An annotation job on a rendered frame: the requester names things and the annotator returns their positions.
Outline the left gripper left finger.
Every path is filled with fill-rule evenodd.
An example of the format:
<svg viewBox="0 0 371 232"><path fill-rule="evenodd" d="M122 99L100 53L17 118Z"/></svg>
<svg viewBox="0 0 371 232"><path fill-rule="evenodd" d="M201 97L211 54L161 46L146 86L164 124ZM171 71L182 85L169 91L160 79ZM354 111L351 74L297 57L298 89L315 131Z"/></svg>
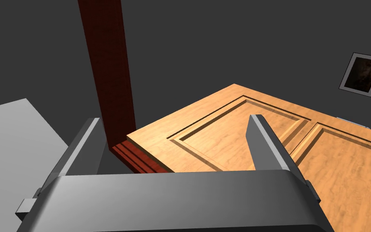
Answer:
<svg viewBox="0 0 371 232"><path fill-rule="evenodd" d="M96 175L106 143L102 120L89 118L48 175L40 192L60 176Z"/></svg>

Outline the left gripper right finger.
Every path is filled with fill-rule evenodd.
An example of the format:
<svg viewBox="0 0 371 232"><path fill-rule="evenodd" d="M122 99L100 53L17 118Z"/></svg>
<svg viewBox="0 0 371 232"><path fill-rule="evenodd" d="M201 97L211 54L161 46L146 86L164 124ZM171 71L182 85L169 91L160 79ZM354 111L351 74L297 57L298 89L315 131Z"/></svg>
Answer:
<svg viewBox="0 0 371 232"><path fill-rule="evenodd" d="M249 116L246 140L255 170L290 171L310 191L312 190L300 169L262 115L252 114Z"/></svg>

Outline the grey framed dark picture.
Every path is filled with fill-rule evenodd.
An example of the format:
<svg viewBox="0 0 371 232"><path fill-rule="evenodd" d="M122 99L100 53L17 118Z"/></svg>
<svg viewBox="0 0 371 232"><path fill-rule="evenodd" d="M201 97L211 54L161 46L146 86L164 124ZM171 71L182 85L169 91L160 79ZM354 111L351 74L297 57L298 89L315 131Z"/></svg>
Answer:
<svg viewBox="0 0 371 232"><path fill-rule="evenodd" d="M339 89L371 97L371 55L352 54Z"/></svg>

